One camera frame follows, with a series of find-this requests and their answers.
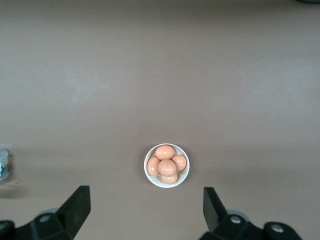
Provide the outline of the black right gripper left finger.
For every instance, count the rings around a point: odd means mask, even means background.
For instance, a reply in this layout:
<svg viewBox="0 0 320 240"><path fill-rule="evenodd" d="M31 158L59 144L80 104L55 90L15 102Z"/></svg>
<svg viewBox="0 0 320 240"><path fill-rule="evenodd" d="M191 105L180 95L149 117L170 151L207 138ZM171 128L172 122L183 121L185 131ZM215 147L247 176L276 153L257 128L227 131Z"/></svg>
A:
<svg viewBox="0 0 320 240"><path fill-rule="evenodd" d="M44 212L16 228L16 240L73 240L91 211L88 185L79 186L54 212Z"/></svg>

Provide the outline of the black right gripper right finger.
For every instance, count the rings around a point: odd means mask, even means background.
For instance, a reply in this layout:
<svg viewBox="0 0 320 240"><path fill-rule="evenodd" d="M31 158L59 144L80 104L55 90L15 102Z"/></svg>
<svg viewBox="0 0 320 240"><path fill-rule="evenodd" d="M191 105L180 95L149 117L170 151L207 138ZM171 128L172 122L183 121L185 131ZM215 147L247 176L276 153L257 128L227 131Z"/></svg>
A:
<svg viewBox="0 0 320 240"><path fill-rule="evenodd" d="M208 231L202 240L263 240L264 231L237 213L228 213L212 187L203 190L203 215Z"/></svg>

